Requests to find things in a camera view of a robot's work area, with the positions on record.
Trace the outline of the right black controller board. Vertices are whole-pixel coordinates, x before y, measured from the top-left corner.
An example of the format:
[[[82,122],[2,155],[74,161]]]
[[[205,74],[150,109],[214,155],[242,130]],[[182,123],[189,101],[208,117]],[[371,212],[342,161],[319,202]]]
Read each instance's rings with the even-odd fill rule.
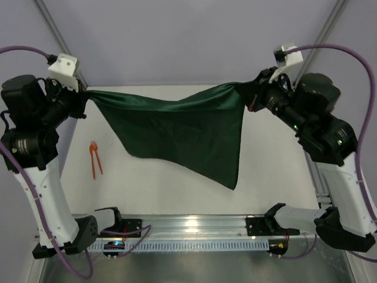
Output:
[[[289,244],[287,241],[273,240],[268,243],[267,253],[270,256],[282,257],[288,250]]]

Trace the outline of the left black controller board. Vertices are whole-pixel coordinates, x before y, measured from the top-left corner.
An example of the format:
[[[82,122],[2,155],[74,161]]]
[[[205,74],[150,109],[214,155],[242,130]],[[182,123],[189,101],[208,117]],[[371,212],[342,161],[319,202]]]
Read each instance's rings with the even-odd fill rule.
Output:
[[[125,251],[123,241],[110,241],[104,244],[102,252],[106,257],[115,257]]]

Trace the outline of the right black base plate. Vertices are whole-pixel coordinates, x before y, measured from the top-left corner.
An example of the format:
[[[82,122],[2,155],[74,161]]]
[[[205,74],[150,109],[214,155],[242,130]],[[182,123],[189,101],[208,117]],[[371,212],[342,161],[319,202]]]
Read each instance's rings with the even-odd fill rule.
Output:
[[[247,217],[245,219],[248,236],[298,236],[300,230],[282,228],[272,217]]]

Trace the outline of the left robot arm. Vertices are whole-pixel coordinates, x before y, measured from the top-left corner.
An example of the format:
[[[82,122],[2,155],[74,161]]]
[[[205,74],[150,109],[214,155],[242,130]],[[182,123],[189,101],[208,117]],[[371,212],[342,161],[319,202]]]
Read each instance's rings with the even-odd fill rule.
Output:
[[[81,84],[76,90],[55,79],[44,86],[33,75],[20,75],[2,84],[1,97],[13,129],[1,137],[6,167],[23,187],[39,230],[35,259],[53,257],[58,251],[78,254],[105,230],[118,231],[121,213],[116,207],[97,209],[88,216],[73,217],[59,175],[57,127],[67,118],[84,119],[88,97]]]

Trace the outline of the right side aluminium rail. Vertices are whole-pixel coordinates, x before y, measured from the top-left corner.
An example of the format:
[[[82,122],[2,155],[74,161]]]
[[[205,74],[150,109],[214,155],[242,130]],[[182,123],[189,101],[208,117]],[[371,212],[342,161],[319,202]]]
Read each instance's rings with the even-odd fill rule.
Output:
[[[309,170],[310,178],[315,188],[315,195],[320,209],[327,209],[333,206],[329,186],[323,174],[320,172],[318,164],[305,152],[305,159]]]

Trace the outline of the black controller board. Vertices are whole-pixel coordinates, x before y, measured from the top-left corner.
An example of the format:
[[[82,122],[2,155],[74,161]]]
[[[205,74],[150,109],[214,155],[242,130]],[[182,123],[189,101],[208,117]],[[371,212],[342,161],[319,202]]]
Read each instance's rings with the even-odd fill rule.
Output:
[[[289,244],[287,241],[273,240],[268,243],[267,253],[270,256],[282,257],[288,250]]]
[[[110,241],[104,244],[102,252],[106,257],[115,257],[125,251],[123,241]]]

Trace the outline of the right rear frame post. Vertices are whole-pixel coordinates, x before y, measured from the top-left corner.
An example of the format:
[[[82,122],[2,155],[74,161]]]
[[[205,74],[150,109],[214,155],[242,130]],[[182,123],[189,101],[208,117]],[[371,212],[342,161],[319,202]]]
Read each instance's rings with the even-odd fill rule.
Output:
[[[337,24],[339,18],[343,14],[349,2],[350,0],[337,0],[335,2],[333,8],[330,10],[330,13],[326,21],[323,23],[322,28],[314,41],[315,44],[326,43],[327,39],[332,33],[335,25]],[[310,67],[315,62],[316,57],[318,56],[318,53],[319,53],[319,50],[310,50],[303,65],[301,66],[297,74],[295,82],[298,82],[299,79],[302,77],[302,75],[304,75],[305,73],[309,71]]]

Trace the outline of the left rear frame post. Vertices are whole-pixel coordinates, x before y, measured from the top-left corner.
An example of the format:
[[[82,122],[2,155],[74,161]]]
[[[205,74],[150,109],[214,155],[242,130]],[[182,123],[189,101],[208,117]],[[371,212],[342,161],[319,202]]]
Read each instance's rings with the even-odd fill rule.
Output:
[[[38,12],[40,13],[42,19],[44,20],[45,24],[47,25],[50,33],[52,34],[53,39],[57,43],[57,46],[60,48],[60,54],[68,54],[71,55],[71,51],[68,48],[67,43],[65,42],[63,36],[61,35],[57,24],[55,23],[51,13],[49,12],[45,1],[42,0],[33,0],[32,1],[37,8]],[[83,87],[87,88],[87,83],[82,76],[81,72],[79,71],[79,66],[76,72],[76,78],[81,81]]]

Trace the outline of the dark green cloth napkin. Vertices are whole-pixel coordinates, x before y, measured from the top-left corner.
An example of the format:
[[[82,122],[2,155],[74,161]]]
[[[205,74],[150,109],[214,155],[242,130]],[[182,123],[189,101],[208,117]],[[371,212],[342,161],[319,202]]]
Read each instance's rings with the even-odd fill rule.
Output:
[[[177,101],[89,91],[125,150],[179,164],[231,190],[239,175],[244,95],[225,83]]]

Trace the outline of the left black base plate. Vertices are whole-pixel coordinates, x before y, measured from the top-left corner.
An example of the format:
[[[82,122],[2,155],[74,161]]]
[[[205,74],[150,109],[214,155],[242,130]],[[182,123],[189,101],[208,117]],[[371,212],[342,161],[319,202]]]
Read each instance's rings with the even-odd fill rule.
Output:
[[[105,229],[106,231],[120,232],[122,233],[122,235],[101,232],[98,236],[103,237],[103,238],[109,238],[109,237],[140,238],[141,232],[138,232],[132,235],[124,235],[124,233],[133,232],[133,231],[141,229],[142,222],[143,221],[141,219],[122,219],[120,223],[115,224],[114,226]]]

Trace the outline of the orange plastic fork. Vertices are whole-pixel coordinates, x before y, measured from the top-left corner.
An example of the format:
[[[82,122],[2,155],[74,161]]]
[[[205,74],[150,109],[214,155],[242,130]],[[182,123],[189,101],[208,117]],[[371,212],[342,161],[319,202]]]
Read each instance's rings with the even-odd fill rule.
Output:
[[[97,151],[97,145],[95,141],[92,141],[89,146],[90,156],[91,156],[91,168],[92,168],[92,176],[95,180],[95,164],[94,164],[94,154]]]

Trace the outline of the aluminium rail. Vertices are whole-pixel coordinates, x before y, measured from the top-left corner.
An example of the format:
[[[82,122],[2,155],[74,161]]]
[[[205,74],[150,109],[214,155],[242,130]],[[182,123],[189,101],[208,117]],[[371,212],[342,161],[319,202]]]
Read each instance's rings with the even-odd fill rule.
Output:
[[[315,188],[315,195],[320,209],[327,209],[333,206],[329,186],[323,174],[320,172],[318,164],[305,152],[305,159],[309,170],[310,178]]]
[[[142,228],[133,232],[124,233],[132,235],[141,232],[146,240],[202,240],[216,238],[247,237],[245,219],[263,215],[125,215],[107,209],[104,212],[96,211],[98,229],[103,228],[104,233],[122,235],[120,232],[106,231],[106,228],[120,223],[122,219],[141,219]],[[314,234],[315,231],[300,230],[300,235]],[[248,236],[251,238],[268,238],[274,236]]]

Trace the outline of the frame post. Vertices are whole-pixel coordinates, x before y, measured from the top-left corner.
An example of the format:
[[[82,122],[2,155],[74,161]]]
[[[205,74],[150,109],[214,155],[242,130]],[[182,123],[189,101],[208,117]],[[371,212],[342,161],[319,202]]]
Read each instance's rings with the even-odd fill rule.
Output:
[[[63,36],[61,35],[57,24],[55,23],[51,13],[49,12],[45,1],[42,0],[33,0],[32,1],[37,8],[38,12],[40,13],[42,19],[44,20],[45,24],[47,25],[50,33],[52,34],[53,39],[57,43],[57,46],[60,48],[60,54],[68,54],[71,55],[71,51],[68,48],[67,43],[65,42]],[[79,71],[79,66],[76,72],[76,78],[81,81],[83,87],[87,88],[87,83],[82,76],[81,72]]]
[[[330,13],[326,21],[323,23],[322,28],[314,41],[315,44],[326,43],[327,39],[332,33],[335,25],[337,24],[339,18],[343,14],[349,2],[350,0],[337,0],[335,2],[333,8],[330,10]],[[310,50],[303,65],[301,66],[297,74],[295,82],[298,82],[299,79],[302,77],[302,75],[304,75],[305,73],[309,71],[310,67],[315,62],[316,57],[318,56],[318,53],[319,53],[319,50]]]

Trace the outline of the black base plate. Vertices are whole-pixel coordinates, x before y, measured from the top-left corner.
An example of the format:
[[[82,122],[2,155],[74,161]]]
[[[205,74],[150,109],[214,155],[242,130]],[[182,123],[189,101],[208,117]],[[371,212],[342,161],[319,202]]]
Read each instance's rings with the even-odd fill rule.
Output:
[[[114,226],[105,229],[106,231],[120,232],[122,233],[122,235],[101,232],[98,236],[103,237],[103,238],[109,238],[109,237],[140,238],[141,232],[138,232],[132,235],[124,235],[124,233],[133,232],[133,231],[141,229],[142,222],[143,221],[141,219],[122,219],[120,223],[115,224]]]
[[[248,236],[298,236],[300,230],[282,228],[272,217],[247,217],[245,219]]]

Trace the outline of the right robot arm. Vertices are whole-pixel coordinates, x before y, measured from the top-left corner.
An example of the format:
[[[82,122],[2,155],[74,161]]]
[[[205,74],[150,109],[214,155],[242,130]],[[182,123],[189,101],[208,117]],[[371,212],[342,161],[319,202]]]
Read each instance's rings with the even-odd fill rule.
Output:
[[[237,92],[249,111],[268,109],[295,132],[318,165],[331,205],[299,209],[279,204],[268,215],[278,227],[315,233],[332,248],[368,252],[376,242],[371,218],[376,207],[364,203],[368,193],[356,171],[356,134],[349,123],[332,114],[340,89],[320,73],[305,74],[296,87],[291,87],[286,74],[272,80],[273,73],[273,68],[261,71],[253,81],[241,83]]]

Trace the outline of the front aluminium rail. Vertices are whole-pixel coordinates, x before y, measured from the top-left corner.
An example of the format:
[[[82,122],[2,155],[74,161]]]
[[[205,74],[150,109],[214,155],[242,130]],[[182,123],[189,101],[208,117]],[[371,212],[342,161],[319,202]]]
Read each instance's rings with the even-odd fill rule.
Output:
[[[216,238],[247,237],[245,219],[263,215],[125,215],[107,209],[104,212],[96,211],[98,229],[103,228],[104,233],[122,235],[120,232],[106,231],[106,228],[120,223],[122,219],[141,219],[142,228],[133,232],[124,233],[132,235],[141,232],[146,240],[202,240]],[[314,234],[315,231],[300,230],[300,235]],[[274,236],[248,236],[251,238],[268,238]]]

